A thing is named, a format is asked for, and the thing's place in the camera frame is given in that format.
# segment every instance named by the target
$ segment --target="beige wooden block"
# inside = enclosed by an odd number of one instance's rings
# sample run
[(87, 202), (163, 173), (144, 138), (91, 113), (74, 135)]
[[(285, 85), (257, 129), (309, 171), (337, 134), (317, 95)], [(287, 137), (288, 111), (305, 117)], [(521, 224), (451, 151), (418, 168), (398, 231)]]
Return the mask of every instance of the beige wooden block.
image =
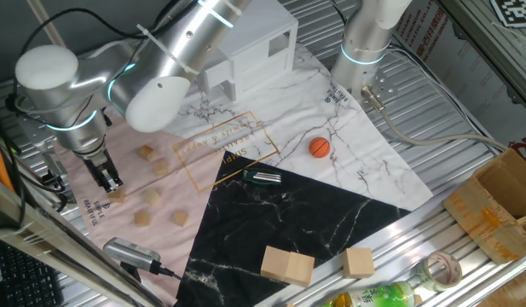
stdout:
[(370, 248), (348, 248), (342, 254), (342, 265), (345, 278), (367, 278), (374, 274)]
[(188, 220), (188, 214), (185, 211), (177, 210), (174, 212), (174, 215), (171, 217), (171, 221), (181, 227), (185, 226), (185, 223)]
[(152, 188), (148, 188), (142, 194), (143, 200), (151, 204), (151, 206), (156, 206), (160, 202), (160, 195)]
[(309, 286), (312, 280), (314, 262), (314, 257), (291, 252), (284, 281), (301, 287)]
[(138, 212), (134, 214), (134, 223), (139, 228), (149, 226), (151, 224), (151, 215), (146, 211)]
[(154, 160), (154, 156), (156, 155), (154, 149), (150, 148), (147, 145), (144, 145), (142, 149), (140, 149), (138, 154), (140, 155), (140, 157), (144, 158), (149, 162), (152, 162)]
[(418, 294), (414, 295), (414, 306), (418, 306), (419, 304), (423, 304), (424, 300), (422, 297), (420, 297)]
[(289, 252), (266, 246), (263, 265), (261, 265), (261, 275), (277, 281), (284, 281), (290, 254)]
[(157, 174), (157, 176), (165, 176), (168, 175), (168, 163), (166, 163), (165, 160), (158, 160), (153, 163), (154, 166), (154, 172)]
[(112, 191), (107, 195), (109, 201), (114, 203), (121, 203), (124, 202), (124, 197), (126, 196), (126, 192), (123, 188), (117, 188), (116, 190)]

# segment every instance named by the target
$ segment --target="qr code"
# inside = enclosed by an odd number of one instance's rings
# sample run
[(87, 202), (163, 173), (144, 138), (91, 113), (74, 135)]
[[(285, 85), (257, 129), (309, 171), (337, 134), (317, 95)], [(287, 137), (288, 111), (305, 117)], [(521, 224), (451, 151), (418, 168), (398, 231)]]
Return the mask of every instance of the qr code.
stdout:
[(490, 0), (505, 26), (526, 27), (526, 0)]

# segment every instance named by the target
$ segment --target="small ball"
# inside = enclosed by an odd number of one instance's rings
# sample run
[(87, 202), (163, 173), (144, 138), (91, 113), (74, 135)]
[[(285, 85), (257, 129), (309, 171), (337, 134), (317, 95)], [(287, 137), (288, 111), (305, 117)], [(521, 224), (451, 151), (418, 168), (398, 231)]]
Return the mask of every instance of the small ball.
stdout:
[(323, 158), (331, 151), (331, 144), (323, 137), (316, 137), (309, 145), (310, 153), (316, 158)]

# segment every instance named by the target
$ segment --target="white marble surface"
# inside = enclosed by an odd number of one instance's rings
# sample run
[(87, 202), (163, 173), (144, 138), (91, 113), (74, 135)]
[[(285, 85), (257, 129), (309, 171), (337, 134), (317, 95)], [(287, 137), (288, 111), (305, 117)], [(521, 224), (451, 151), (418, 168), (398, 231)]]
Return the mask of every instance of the white marble surface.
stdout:
[[(239, 101), (231, 102), (219, 89), (207, 95), (193, 83), (178, 117), (165, 130), (187, 138), (248, 111), (280, 150), (265, 159), (265, 164), (410, 211), (432, 196), (354, 98), (334, 85), (329, 71), (299, 44), (293, 72)], [(258, 128), (251, 134), (256, 144), (268, 142)], [(332, 145), (323, 159), (313, 158), (308, 150), (317, 136)], [(249, 150), (245, 157), (258, 159), (260, 155)]]

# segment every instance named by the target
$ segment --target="table surface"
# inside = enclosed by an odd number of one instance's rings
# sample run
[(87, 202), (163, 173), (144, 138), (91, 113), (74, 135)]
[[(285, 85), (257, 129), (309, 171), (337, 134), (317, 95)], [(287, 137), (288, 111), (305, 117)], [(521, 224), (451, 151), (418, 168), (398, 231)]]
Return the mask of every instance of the table surface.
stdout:
[[(299, 20), (298, 39), (301, 43), (305, 43), (320, 59), (336, 53), (329, 50), (336, 50), (339, 46), (339, 35), (338, 38), (335, 37), (342, 28), (330, 5), (310, 0), (281, 2)], [(418, 138), (472, 133), (472, 128), (460, 116), (454, 104), (442, 92), (436, 90), (421, 71), (412, 68), (395, 55), (384, 58), (382, 71), (397, 89), (397, 98), (386, 101), (386, 107), (400, 130)], [(11, 83), (0, 85), (0, 115), (10, 135), (22, 147), (24, 161), (36, 173), (43, 174), (46, 172), (46, 166), (40, 155), (27, 141), (14, 117), (3, 108), (3, 99), (10, 92), (10, 86)], [(369, 112), (368, 116), (435, 197), (413, 213), (355, 245), (373, 249), (377, 270), (373, 277), (365, 280), (345, 280), (342, 278), (341, 262), (334, 258), (315, 269), (310, 287), (286, 287), (260, 305), (285, 306), (283, 303), (287, 302), (294, 303), (297, 307), (311, 306), (344, 287), (362, 288), (407, 280), (414, 284), (415, 292), (425, 301), (424, 306), (467, 306), (476, 304), (526, 269), (526, 257), (508, 264), (494, 264), (441, 205), (442, 199), (467, 179), (476, 168), (494, 157), (491, 149), (471, 141), (432, 147), (411, 147), (393, 142), (393, 135), (377, 113)], [(68, 208), (62, 215), (81, 233), (89, 236), (76, 206)], [(460, 261), (464, 271), (464, 281), (460, 286), (443, 293), (431, 293), (411, 276), (412, 267), (423, 256), (435, 250), (451, 252)], [(59, 274), (58, 278), (67, 305), (116, 305), (66, 275)]]

